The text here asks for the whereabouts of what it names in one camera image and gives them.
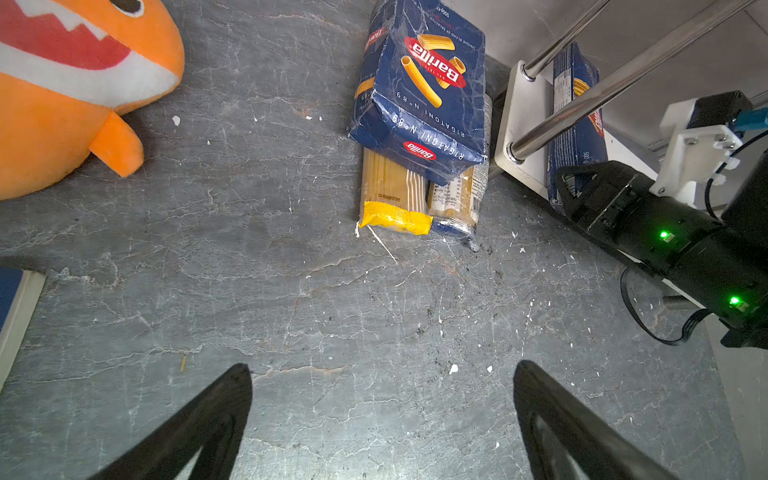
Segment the orange shark plush toy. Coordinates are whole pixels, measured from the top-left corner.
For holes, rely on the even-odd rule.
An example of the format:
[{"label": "orange shark plush toy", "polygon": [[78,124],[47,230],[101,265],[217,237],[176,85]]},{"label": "orange shark plush toy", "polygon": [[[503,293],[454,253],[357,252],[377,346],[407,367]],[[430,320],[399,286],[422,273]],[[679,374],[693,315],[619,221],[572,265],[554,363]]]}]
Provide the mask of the orange shark plush toy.
[{"label": "orange shark plush toy", "polygon": [[160,0],[0,0],[0,200],[58,182],[89,152],[134,173],[144,149],[120,115],[183,71]]}]

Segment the orange fin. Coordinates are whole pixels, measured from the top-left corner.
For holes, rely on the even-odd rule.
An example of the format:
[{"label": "orange fin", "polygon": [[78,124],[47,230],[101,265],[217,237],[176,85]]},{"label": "orange fin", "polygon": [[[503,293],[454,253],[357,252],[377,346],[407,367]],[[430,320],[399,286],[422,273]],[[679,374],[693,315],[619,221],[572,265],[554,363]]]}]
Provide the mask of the orange fin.
[{"label": "orange fin", "polygon": [[111,112],[88,145],[88,150],[106,163],[121,177],[134,173],[144,163],[144,147],[131,127]]}]

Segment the teal connector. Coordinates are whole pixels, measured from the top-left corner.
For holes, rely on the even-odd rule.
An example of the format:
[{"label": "teal connector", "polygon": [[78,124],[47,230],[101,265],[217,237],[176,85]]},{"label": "teal connector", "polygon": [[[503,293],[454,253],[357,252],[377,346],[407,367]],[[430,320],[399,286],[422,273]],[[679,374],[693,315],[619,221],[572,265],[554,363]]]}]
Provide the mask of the teal connector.
[{"label": "teal connector", "polygon": [[733,122],[734,131],[763,130],[768,128],[768,107],[743,111]]}]

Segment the chrome pipe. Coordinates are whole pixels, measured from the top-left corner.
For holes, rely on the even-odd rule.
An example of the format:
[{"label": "chrome pipe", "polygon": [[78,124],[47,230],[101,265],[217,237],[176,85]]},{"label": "chrome pipe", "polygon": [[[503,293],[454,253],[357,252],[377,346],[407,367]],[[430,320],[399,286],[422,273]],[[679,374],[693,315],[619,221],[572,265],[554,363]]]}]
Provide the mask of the chrome pipe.
[{"label": "chrome pipe", "polygon": [[581,18],[574,22],[573,25],[571,25],[571,27],[557,39],[557,41],[541,50],[536,54],[533,60],[523,65],[523,75],[529,81],[535,80],[536,76],[544,70],[544,67],[549,65],[549,62],[554,59],[555,55],[571,43],[573,39],[576,38],[576,35],[581,33],[581,31],[584,30],[584,27],[589,25],[589,22],[594,20],[594,18],[597,17],[609,3],[611,3],[611,0],[598,0],[592,5],[592,8],[587,10]]},{"label": "chrome pipe", "polygon": [[552,138],[616,98],[656,67],[683,51],[720,23],[744,10],[752,2],[754,0],[715,1],[623,67],[599,81],[582,96],[550,115],[519,140],[507,144],[505,147],[508,154],[518,162],[523,161],[544,147]]}]

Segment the blue pasta box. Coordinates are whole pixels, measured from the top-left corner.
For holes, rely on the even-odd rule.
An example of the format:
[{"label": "blue pasta box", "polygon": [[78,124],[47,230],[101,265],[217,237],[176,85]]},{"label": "blue pasta box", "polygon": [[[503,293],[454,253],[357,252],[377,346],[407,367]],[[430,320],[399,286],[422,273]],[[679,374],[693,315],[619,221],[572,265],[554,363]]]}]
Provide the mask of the blue pasta box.
[{"label": "blue pasta box", "polygon": [[437,0],[380,0],[349,136],[438,185],[488,158],[485,36]]},{"label": "blue pasta box", "polygon": [[[554,58],[554,111],[558,111],[600,81],[600,72],[589,62],[574,42]],[[554,179],[560,167],[598,164],[608,161],[603,132],[602,110],[582,118],[576,125],[559,134],[549,143],[547,191],[549,203],[563,212]],[[565,178],[571,195],[578,197],[589,177]]]}]

